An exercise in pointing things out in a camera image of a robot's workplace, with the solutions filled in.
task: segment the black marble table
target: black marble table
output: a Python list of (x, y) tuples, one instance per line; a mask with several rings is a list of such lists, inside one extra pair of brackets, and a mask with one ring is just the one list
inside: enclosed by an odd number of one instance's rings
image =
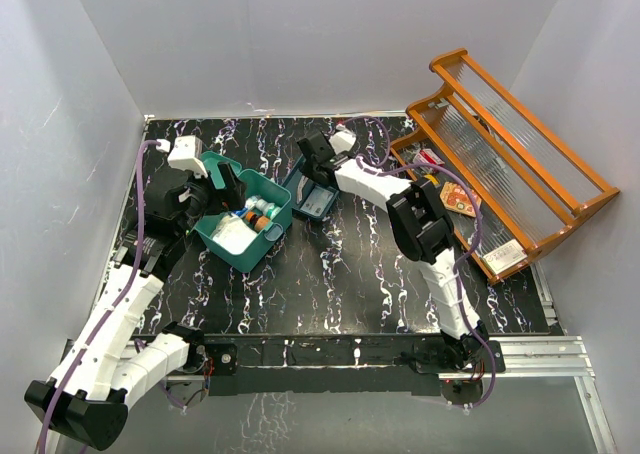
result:
[[(383, 122), (392, 138), (413, 130), (404, 117)], [(300, 156), (296, 140), (335, 124), (332, 118), (164, 120), (151, 122), (146, 137), (173, 141), (194, 134), (208, 150), (282, 181)], [(378, 159), (384, 143), (375, 124), (357, 121), (351, 127), (360, 152)], [(156, 151), (146, 154), (146, 183), (165, 162)], [(134, 214), (133, 201), (131, 191), (125, 219)], [(396, 248), (386, 213), (355, 196), (341, 194), (320, 223), (294, 217), (285, 236), (249, 274), (210, 253), (197, 234), (188, 245), (136, 334), (157, 334), (174, 320), (227, 335), (439, 331), (429, 290)], [(473, 261), (462, 274), (490, 332), (549, 332), (530, 269), (495, 286)]]

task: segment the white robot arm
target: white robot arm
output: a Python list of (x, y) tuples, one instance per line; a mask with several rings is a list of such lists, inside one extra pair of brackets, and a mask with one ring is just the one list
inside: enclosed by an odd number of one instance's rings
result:
[[(379, 171), (378, 169), (363, 164), (366, 170), (358, 166), (355, 159), (349, 159), (334, 172), (340, 191), (360, 196), (387, 211), (390, 199), (411, 189), (411, 181), (392, 176), (376, 176), (371, 172)], [(469, 334), (469, 329), (460, 313), (456, 278), (453, 273), (454, 261), (453, 247), (449, 247), (435, 256), (435, 262), (417, 261), (416, 266), (427, 282), (438, 309), (440, 329), (449, 336), (460, 339)], [(462, 302), (470, 324), (477, 326), (480, 318), (469, 303), (466, 292), (463, 293)]]
[[(155, 144), (170, 150), (168, 141)], [(165, 327), (137, 356), (120, 362), (140, 317), (184, 254), (187, 232), (204, 215), (245, 205), (246, 186), (231, 166), (218, 165), (225, 186), (216, 189), (200, 152), (195, 136), (176, 140), (170, 167), (157, 171), (144, 192), (143, 242), (138, 243), (136, 223), (125, 233), (100, 300), (72, 349), (47, 382), (32, 381), (25, 393), (41, 421), (46, 423), (49, 411), (50, 429), (95, 449), (115, 441), (128, 410), (160, 380), (178, 368), (202, 365), (198, 347), (203, 333), (177, 323)], [(136, 256), (140, 268), (134, 273)]]
[[(411, 182), (353, 159), (348, 152), (355, 136), (338, 130), (328, 140), (320, 132), (298, 142), (305, 157), (302, 173), (321, 185), (360, 196), (389, 214), (400, 251), (415, 261), (429, 286), (440, 317), (440, 328), (451, 347), (451, 364), (463, 368), (480, 349), (468, 326), (488, 339), (486, 328), (471, 306), (464, 286), (461, 299), (454, 274), (453, 224), (429, 181)], [(467, 322), (462, 316), (463, 303)]]

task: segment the teal box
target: teal box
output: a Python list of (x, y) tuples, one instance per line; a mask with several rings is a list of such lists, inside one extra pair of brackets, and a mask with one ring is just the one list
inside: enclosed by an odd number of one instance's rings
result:
[(224, 181), (218, 169), (219, 162), (228, 162), (234, 170), (238, 178), (247, 183), (246, 197), (260, 196), (262, 199), (273, 202), (282, 209), (275, 215), (271, 222), (262, 231), (258, 233), (249, 247), (242, 254), (231, 254), (217, 242), (211, 235), (220, 222), (224, 214), (217, 216), (205, 216), (195, 226), (195, 230), (206, 244), (207, 248), (216, 256), (235, 267), (240, 272), (250, 272), (260, 259), (262, 259), (269, 249), (284, 235), (284, 232), (291, 226), (291, 193), (285, 188), (279, 186), (275, 182), (267, 179), (265, 176), (253, 169), (242, 169), (242, 165), (232, 159), (216, 154), (215, 152), (204, 152), (200, 156), (200, 160), (209, 171), (211, 180), (216, 188), (224, 187)]

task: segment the orange wooden rack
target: orange wooden rack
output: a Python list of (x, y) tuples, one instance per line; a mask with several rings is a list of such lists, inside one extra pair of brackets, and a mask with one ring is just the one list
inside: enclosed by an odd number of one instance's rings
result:
[[(492, 284), (551, 252), (619, 193), (465, 49), (438, 56), (430, 69), (444, 83), (407, 108), (417, 129), (392, 142), (391, 152), (406, 165), (419, 146), (434, 149), (482, 198), (493, 229), (474, 259)], [(456, 226), (459, 216), (452, 213)], [(456, 235), (468, 249), (459, 229)], [(496, 271), (488, 254), (513, 240), (524, 258)]]

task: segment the blue item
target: blue item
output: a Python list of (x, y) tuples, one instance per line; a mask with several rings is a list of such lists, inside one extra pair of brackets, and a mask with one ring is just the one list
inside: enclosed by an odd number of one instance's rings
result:
[(258, 236), (249, 247), (247, 247), (242, 254), (238, 255), (229, 253), (211, 239), (211, 235), (217, 227), (218, 222), (225, 214), (205, 216), (195, 225), (195, 230), (200, 234), (200, 237), (211, 252), (240, 272), (250, 272), (284, 234), (284, 231), (291, 226), (291, 194), (287, 189), (267, 179), (259, 172), (253, 169), (242, 170), (240, 163), (216, 154), (215, 152), (208, 151), (202, 153), (200, 160), (207, 171), (209, 171), (211, 179), (217, 188), (220, 189), (224, 187), (224, 181), (220, 175), (218, 163), (229, 162), (238, 178), (247, 183), (247, 191), (245, 193), (247, 199), (251, 196), (260, 196), (262, 199), (273, 202), (282, 208), (280, 212), (271, 219), (267, 227), (258, 233)]
[(304, 157), (300, 157), (284, 180), (282, 187), (291, 194), (291, 208), (314, 221), (325, 218), (340, 191), (316, 184), (300, 172)]

